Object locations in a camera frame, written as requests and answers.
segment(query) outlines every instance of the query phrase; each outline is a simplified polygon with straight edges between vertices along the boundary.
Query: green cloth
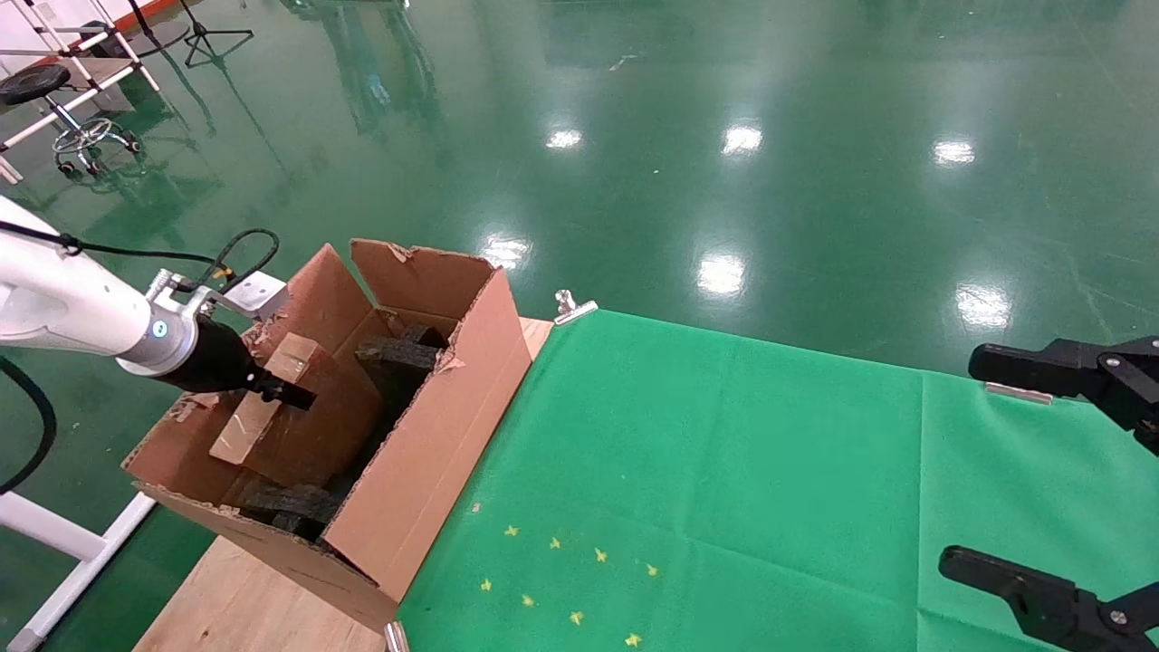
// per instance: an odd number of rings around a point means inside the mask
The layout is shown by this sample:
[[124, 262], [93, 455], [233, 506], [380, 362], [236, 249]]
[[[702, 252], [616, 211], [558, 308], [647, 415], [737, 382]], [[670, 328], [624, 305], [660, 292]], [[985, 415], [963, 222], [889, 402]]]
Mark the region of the green cloth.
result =
[[1089, 405], [599, 310], [552, 335], [401, 618], [416, 651], [1037, 650], [945, 547], [1111, 599], [1159, 580], [1157, 532], [1159, 462]]

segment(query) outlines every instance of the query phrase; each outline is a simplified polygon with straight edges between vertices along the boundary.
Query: wooden board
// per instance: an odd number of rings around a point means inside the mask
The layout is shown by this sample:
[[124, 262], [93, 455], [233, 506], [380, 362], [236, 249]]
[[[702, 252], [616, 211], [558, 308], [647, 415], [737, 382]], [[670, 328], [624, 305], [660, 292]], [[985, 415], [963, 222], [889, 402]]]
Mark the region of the wooden board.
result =
[[[523, 318], [532, 359], [551, 321]], [[218, 539], [133, 652], [382, 652], [371, 631]]]

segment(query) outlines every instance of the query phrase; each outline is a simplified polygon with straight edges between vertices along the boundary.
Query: torn cardboard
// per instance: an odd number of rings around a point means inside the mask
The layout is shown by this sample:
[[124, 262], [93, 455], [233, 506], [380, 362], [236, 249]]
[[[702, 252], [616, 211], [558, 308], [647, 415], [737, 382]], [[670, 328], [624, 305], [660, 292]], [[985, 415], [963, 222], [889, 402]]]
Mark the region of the torn cardboard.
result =
[[[301, 467], [301, 459], [313, 455], [307, 453], [313, 446], [308, 442], [315, 441], [308, 433], [300, 438], [301, 424], [291, 424], [279, 431], [277, 455], [261, 464], [214, 457], [210, 452], [247, 401], [242, 395], [220, 395], [216, 401], [182, 397], [180, 410], [170, 411], [181, 418], [159, 422], [124, 468], [159, 503], [381, 631], [498, 426], [531, 357], [506, 274], [486, 259], [372, 240], [352, 241], [351, 256], [377, 305], [337, 251], [326, 246], [290, 280], [291, 299], [283, 313], [247, 336], [255, 358], [270, 361], [292, 334], [329, 353], [333, 375], [365, 380], [353, 353], [371, 338], [396, 337], [400, 328], [427, 323], [447, 338], [450, 347], [438, 373], [427, 378], [323, 532], [323, 547], [246, 519], [236, 510], [249, 484]], [[333, 391], [325, 390], [319, 401]], [[348, 410], [377, 410], [359, 405]], [[328, 437], [363, 442], [371, 430], [359, 423], [330, 428]]]

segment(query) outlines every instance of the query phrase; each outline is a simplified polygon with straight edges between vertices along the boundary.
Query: metal bracket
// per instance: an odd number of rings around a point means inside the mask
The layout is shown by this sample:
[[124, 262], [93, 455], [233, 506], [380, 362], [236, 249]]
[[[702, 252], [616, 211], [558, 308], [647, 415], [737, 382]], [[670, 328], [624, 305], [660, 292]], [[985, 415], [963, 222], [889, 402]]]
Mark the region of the metal bracket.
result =
[[983, 386], [987, 393], [1001, 396], [1008, 396], [1011, 398], [1020, 398], [1022, 401], [1028, 401], [1030, 403], [1037, 403], [1040, 405], [1050, 405], [1055, 402], [1055, 397], [1044, 393], [1036, 393], [1034, 390], [1023, 390], [1020, 388], [1011, 388], [1008, 386], [1003, 386], [999, 383], [985, 383]]
[[560, 290], [555, 292], [555, 300], [559, 301], [560, 314], [555, 317], [556, 325], [563, 325], [564, 323], [575, 321], [584, 314], [596, 312], [599, 308], [596, 301], [586, 301], [583, 305], [576, 305], [576, 300], [571, 298], [570, 290]]

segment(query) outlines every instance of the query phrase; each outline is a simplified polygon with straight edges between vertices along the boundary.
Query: robotic arm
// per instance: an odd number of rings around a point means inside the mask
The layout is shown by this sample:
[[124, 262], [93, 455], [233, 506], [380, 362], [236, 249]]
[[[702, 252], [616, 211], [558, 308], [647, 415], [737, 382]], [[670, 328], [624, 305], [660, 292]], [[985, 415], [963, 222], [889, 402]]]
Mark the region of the robotic arm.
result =
[[[3, 197], [0, 222], [59, 234]], [[246, 389], [309, 410], [312, 393], [265, 372], [238, 334], [212, 318], [217, 305], [268, 318], [289, 299], [285, 283], [255, 271], [224, 294], [201, 286], [181, 303], [174, 291], [189, 284], [162, 269], [143, 294], [82, 252], [0, 230], [0, 346], [112, 357], [131, 374], [185, 391]]]

